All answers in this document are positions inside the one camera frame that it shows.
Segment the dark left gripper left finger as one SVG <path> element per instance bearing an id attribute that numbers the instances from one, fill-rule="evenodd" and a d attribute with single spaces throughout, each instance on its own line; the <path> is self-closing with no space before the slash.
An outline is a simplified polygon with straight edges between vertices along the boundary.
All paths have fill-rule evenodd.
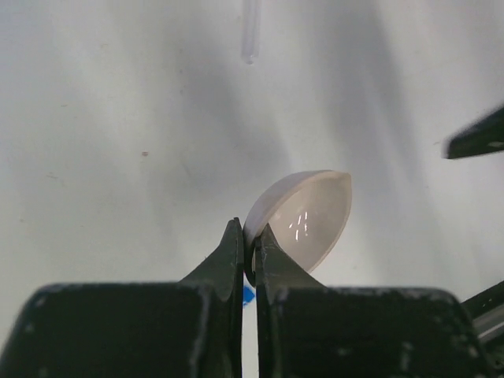
<path id="1" fill-rule="evenodd" d="M 4 377 L 240 377 L 243 233 L 177 282 L 55 283 L 22 307 Z"/>

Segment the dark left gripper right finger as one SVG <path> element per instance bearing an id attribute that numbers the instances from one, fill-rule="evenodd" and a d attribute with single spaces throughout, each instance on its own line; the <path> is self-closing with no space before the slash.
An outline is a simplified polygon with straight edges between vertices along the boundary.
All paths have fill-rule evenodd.
<path id="1" fill-rule="evenodd" d="M 262 377 L 489 377 L 465 309 L 432 288 L 326 287 L 281 248 L 254 242 Z"/>

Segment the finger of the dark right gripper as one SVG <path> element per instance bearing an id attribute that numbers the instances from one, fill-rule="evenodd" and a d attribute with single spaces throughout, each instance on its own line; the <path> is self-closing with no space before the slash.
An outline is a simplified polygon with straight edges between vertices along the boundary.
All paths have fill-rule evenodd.
<path id="1" fill-rule="evenodd" d="M 503 326 L 503 282 L 466 299 L 462 306 L 474 327 Z"/>
<path id="2" fill-rule="evenodd" d="M 452 135 L 443 156 L 455 160 L 500 152 L 503 152 L 503 105 Z"/>

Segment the white porcelain evaporating dish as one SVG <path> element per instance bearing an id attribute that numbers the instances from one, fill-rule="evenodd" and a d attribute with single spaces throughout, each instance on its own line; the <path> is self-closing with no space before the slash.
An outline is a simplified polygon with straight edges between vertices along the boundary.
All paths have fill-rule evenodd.
<path id="1" fill-rule="evenodd" d="M 267 226 L 280 248 L 312 272 L 343 233 L 352 203 L 351 175 L 333 170 L 296 172 L 264 191 L 243 226 L 245 259 L 253 273 L 254 241 Z"/>

